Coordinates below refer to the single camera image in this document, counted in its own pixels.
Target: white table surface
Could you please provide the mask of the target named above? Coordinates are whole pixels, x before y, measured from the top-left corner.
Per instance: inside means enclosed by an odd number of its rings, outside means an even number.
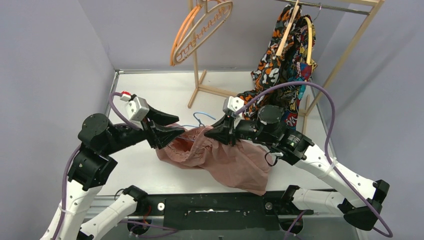
[[[253,88],[250,72],[246,71],[208,72],[203,84],[237,93]],[[206,112],[220,119],[224,114],[224,97],[200,91],[192,108],[187,108],[194,85],[192,72],[121,74],[116,91],[127,91],[145,98],[153,108],[179,116],[181,125],[198,125],[193,118],[194,112]],[[121,112],[124,111],[124,102],[118,97],[115,97],[114,103]],[[205,125],[215,122],[207,116],[199,116]],[[114,124],[122,122],[113,111],[110,112],[109,118]],[[302,121],[299,119],[298,129],[301,127]],[[318,146],[324,147],[325,131],[316,109],[308,117],[306,135]],[[221,185],[206,170],[180,169],[160,161],[147,141],[114,153],[111,157],[118,164],[98,194],[101,196],[114,195],[117,190],[130,185],[135,185],[149,194],[243,192]],[[266,190],[283,191],[288,185],[307,189],[330,188],[312,174],[279,161],[269,173]]]

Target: black bracket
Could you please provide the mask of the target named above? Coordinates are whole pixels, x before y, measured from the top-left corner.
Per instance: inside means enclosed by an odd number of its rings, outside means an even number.
[[[125,188],[122,191],[122,194],[129,195],[134,199],[134,202],[137,202],[137,208],[135,212],[145,214],[147,212],[149,202],[148,202],[148,194],[144,190],[141,190],[140,188],[131,185],[127,188]]]
[[[305,152],[310,146],[314,146],[310,138],[302,133],[286,128],[280,141],[271,145],[271,152],[283,153],[282,159],[290,165],[295,165],[300,160],[306,160]]]
[[[303,210],[299,210],[293,204],[293,195],[295,195],[296,191],[299,190],[300,187],[296,185],[289,185],[287,189],[284,191],[281,199],[279,200],[279,209],[277,209],[279,214],[281,215],[299,215]],[[305,215],[314,214],[313,210],[308,210],[305,212]]]
[[[76,236],[76,240],[93,240],[93,239],[94,239],[93,235],[87,236],[81,231],[79,231],[78,235]]]
[[[374,196],[367,201],[378,213],[381,213],[382,203],[389,192],[390,185],[383,180],[378,180],[373,186],[375,187]],[[337,207],[344,213],[343,218],[346,222],[364,231],[371,231],[378,220],[369,207],[354,207],[347,199],[344,199],[343,203]]]
[[[81,146],[67,174],[68,181],[77,181],[82,185],[83,191],[102,186],[117,164],[117,161],[110,156],[102,157]]]
[[[236,145],[236,131],[234,129],[234,118],[224,115],[212,125],[213,129],[204,133],[205,137],[215,139],[224,145]]]

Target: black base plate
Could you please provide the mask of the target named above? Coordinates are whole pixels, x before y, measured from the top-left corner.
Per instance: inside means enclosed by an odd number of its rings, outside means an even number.
[[[283,209],[279,201],[284,191],[269,191],[263,196],[248,192],[149,195],[150,216],[164,216],[163,225],[178,230],[242,230],[262,228],[278,231],[278,215],[291,215],[297,209]],[[158,210],[164,203],[165,209]],[[265,204],[273,209],[266,210]]]

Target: blue wire hanger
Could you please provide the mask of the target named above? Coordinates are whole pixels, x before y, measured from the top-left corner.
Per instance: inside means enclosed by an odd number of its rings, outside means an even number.
[[[211,118],[211,119],[213,119],[213,120],[216,120],[216,118],[215,117],[213,117],[213,116],[211,116],[211,115],[209,115],[208,113],[206,113],[206,112],[202,112],[202,111],[197,111],[197,112],[195,112],[195,113],[193,113],[193,117],[199,122],[199,127],[204,127],[205,125],[202,123],[202,121],[198,118],[198,117],[196,117],[196,114],[203,114],[203,115],[206,115],[206,116],[208,116],[209,118]]]

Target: screw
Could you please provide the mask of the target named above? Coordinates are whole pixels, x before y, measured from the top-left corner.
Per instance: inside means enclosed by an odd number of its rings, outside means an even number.
[[[272,210],[273,209],[273,204],[270,202],[265,203],[265,209],[266,210]]]
[[[163,202],[159,202],[157,205],[157,210],[163,211],[165,209],[165,204]]]

